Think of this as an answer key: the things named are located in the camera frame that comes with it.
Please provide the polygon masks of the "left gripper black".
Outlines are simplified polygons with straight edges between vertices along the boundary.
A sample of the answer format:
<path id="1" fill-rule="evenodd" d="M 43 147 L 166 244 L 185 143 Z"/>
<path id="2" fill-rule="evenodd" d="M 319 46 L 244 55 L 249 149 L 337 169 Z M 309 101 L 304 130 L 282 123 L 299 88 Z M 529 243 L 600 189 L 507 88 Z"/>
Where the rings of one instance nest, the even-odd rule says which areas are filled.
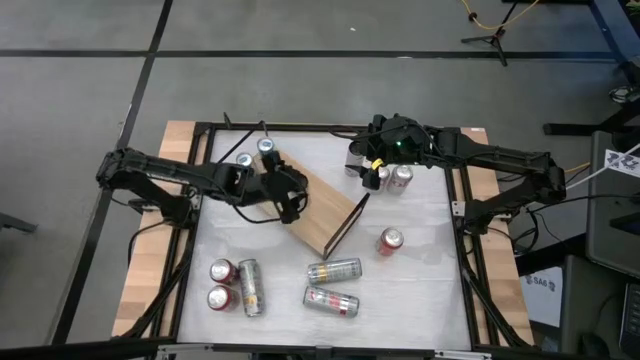
<path id="1" fill-rule="evenodd" d="M 308 204 L 308 192 L 303 176 L 293 168 L 279 168 L 281 158 L 278 151 L 268 154 L 268 171 L 259 173 L 261 206 L 270 203 L 265 213 L 275 215 L 260 220 L 260 223 L 293 223 L 300 219 Z"/>

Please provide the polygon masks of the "blue metal beam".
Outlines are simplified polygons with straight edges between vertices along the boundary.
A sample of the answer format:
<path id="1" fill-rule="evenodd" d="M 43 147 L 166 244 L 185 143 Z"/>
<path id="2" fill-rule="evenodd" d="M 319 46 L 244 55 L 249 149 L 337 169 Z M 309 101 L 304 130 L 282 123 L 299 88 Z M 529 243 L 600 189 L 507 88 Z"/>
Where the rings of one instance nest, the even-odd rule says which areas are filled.
<path id="1" fill-rule="evenodd" d="M 622 0 L 593 0 L 620 52 L 631 58 L 640 56 L 640 35 L 627 16 Z"/>

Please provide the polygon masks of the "grey cabinet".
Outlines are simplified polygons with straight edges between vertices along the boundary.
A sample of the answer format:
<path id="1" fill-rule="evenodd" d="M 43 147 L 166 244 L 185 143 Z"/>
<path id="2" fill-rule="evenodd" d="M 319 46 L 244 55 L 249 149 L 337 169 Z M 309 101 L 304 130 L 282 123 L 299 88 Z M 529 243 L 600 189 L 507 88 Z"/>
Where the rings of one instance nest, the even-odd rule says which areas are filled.
<path id="1" fill-rule="evenodd" d="M 595 132 L 591 145 L 586 254 L 596 263 L 640 278 L 640 178 L 604 165 L 607 149 L 625 154 L 616 148 L 613 134 Z"/>

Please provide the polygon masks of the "Celsius Tropical Vibe can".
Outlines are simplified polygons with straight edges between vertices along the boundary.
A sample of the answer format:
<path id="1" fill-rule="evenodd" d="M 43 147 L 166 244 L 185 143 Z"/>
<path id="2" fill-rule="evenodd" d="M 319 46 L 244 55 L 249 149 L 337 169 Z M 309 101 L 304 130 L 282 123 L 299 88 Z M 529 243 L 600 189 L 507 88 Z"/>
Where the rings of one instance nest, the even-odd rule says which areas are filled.
<path id="1" fill-rule="evenodd" d="M 238 264 L 244 312 L 257 317 L 265 310 L 265 295 L 260 266 L 256 259 L 242 260 Z"/>
<path id="2" fill-rule="evenodd" d="M 307 279 L 310 284 L 325 284 L 360 278 L 363 274 L 359 258 L 341 259 L 310 264 Z"/>

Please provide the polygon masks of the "red soda can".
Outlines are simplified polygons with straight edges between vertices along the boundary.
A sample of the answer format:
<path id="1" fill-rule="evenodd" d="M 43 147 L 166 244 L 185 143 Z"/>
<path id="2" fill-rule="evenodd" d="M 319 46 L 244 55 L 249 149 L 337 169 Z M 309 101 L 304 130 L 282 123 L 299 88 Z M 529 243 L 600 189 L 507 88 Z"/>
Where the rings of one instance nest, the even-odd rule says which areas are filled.
<path id="1" fill-rule="evenodd" d="M 380 255 L 391 256 L 404 244 L 404 235 L 397 228 L 389 227 L 382 231 L 377 242 L 376 250 Z"/>
<path id="2" fill-rule="evenodd" d="M 214 311 L 231 311 L 238 305 L 238 296 L 232 288 L 216 285 L 207 294 L 207 304 Z"/>
<path id="3" fill-rule="evenodd" d="M 216 283 L 232 286 L 239 281 L 239 270 L 230 260 L 219 258 L 211 264 L 209 276 Z"/>

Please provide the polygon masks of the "black tripod stand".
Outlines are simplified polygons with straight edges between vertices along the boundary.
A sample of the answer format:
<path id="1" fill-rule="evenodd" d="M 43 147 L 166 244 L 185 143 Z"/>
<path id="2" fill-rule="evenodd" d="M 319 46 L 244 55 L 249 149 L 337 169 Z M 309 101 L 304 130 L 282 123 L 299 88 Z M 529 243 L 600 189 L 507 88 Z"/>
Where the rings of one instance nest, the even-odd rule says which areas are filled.
<path id="1" fill-rule="evenodd" d="M 504 52 L 504 50 L 502 48 L 502 45 L 501 45 L 501 38 L 506 32 L 505 27 L 506 27 L 507 23 L 509 22 L 509 20 L 511 18 L 511 15 L 514 12 L 515 8 L 516 8 L 516 3 L 514 3 L 511 6 L 509 11 L 506 13 L 504 18 L 502 19 L 501 23 L 497 27 L 495 27 L 495 28 L 490 27 L 489 28 L 489 31 L 492 32 L 491 35 L 462 38 L 460 40 L 460 42 L 462 44 L 471 44 L 471 43 L 475 43 L 475 42 L 481 42 L 481 43 L 489 45 L 490 47 L 492 47 L 496 51 L 496 53 L 498 55 L 498 59 L 499 59 L 501 65 L 503 67 L 507 67 L 508 66 L 507 57 L 506 57 L 505 52 Z"/>

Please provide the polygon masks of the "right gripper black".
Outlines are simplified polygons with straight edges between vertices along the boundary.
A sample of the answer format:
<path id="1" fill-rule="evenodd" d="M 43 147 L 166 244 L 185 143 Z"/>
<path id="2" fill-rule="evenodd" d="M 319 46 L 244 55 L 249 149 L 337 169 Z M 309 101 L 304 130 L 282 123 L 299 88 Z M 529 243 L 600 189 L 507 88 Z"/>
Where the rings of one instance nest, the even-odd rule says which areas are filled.
<path id="1" fill-rule="evenodd" d="M 367 126 L 367 159 L 384 164 L 431 165 L 435 161 L 435 128 L 395 114 L 391 118 L 375 115 Z M 362 170 L 362 185 L 370 191 L 380 189 L 379 172 Z"/>

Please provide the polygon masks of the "grey stand foot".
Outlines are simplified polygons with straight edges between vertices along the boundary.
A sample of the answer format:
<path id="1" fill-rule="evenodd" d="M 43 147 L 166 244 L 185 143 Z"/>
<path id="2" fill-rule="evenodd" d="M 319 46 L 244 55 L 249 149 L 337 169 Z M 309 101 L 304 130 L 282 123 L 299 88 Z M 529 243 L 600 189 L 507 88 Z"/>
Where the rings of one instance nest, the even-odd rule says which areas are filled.
<path id="1" fill-rule="evenodd" d="M 37 225 L 0 212 L 0 231 L 3 229 L 14 229 L 23 233 L 33 233 L 37 229 Z"/>

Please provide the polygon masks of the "Celsius Peach Vibe can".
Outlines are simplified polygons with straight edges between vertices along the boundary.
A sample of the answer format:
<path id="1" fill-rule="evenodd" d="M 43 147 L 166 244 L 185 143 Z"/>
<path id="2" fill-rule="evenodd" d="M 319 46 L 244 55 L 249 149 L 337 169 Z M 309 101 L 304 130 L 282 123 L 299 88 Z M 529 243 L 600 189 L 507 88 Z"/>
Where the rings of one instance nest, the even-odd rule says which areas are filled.
<path id="1" fill-rule="evenodd" d="M 364 155 L 360 151 L 359 143 L 352 141 L 346 152 L 345 174 L 349 177 L 359 177 L 363 161 Z"/>
<path id="2" fill-rule="evenodd" d="M 302 303 L 308 308 L 346 318 L 357 316 L 360 307 L 360 300 L 355 296 L 316 286 L 306 287 Z"/>

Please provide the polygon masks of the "white marker sheet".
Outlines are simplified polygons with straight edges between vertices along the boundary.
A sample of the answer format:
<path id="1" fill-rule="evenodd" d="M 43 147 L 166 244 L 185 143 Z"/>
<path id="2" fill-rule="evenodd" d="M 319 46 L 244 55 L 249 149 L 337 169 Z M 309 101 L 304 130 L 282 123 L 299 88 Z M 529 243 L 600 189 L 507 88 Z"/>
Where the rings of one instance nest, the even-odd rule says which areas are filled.
<path id="1" fill-rule="evenodd" d="M 607 149 L 604 165 L 608 170 L 640 178 L 640 157 Z"/>

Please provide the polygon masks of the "black metal table frame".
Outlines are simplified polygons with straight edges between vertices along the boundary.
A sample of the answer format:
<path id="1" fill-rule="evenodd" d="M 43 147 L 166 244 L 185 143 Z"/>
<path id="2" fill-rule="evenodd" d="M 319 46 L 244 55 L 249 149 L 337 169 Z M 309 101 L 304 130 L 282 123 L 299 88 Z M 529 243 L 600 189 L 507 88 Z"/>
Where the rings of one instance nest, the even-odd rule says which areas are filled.
<path id="1" fill-rule="evenodd" d="M 328 131 L 321 125 L 275 125 Z M 363 262 L 362 278 L 336 285 L 337 291 L 360 299 L 354 318 L 303 305 L 304 270 L 316 261 L 311 259 L 291 264 L 263 264 L 256 259 L 266 289 L 263 315 L 248 317 L 241 309 L 211 310 L 205 301 L 212 287 L 208 267 L 218 256 L 232 258 L 216 254 L 206 243 L 209 227 L 201 224 L 209 200 L 205 201 L 193 233 L 190 270 L 184 285 L 167 301 L 159 335 L 174 337 L 177 344 L 460 350 L 490 353 L 498 360 L 498 352 L 507 344 L 490 341 L 481 303 L 462 280 L 457 263 L 449 197 L 460 194 L 464 184 L 470 185 L 478 199 L 499 191 L 497 176 L 488 169 L 472 167 L 466 173 L 446 177 L 441 169 L 422 167 L 400 196 L 365 193 L 362 215 L 334 250 L 337 258 L 358 256 Z M 389 227 L 403 233 L 404 244 L 393 255 L 383 256 L 377 252 L 376 242 Z"/>

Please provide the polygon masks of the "black desk leg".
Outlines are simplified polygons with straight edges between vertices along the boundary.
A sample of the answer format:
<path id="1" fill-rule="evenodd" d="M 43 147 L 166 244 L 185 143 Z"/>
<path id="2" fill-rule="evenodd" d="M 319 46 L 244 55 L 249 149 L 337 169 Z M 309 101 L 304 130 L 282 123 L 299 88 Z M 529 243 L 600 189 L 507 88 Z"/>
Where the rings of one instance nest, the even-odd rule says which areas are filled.
<path id="1" fill-rule="evenodd" d="M 626 123 L 640 116 L 640 98 L 623 104 L 621 108 L 598 124 L 545 123 L 542 130 L 550 136 L 590 136 L 596 131 L 625 132 L 630 130 Z"/>

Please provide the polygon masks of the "white SA6 sign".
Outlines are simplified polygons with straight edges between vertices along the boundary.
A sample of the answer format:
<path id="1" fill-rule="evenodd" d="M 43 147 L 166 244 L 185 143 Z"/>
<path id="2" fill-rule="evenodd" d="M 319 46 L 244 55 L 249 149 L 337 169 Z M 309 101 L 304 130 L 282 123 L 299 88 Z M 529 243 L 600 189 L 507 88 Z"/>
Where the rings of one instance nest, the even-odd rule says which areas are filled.
<path id="1" fill-rule="evenodd" d="M 561 267 L 552 267 L 520 277 L 522 292 L 531 321 L 558 327 L 563 292 Z"/>

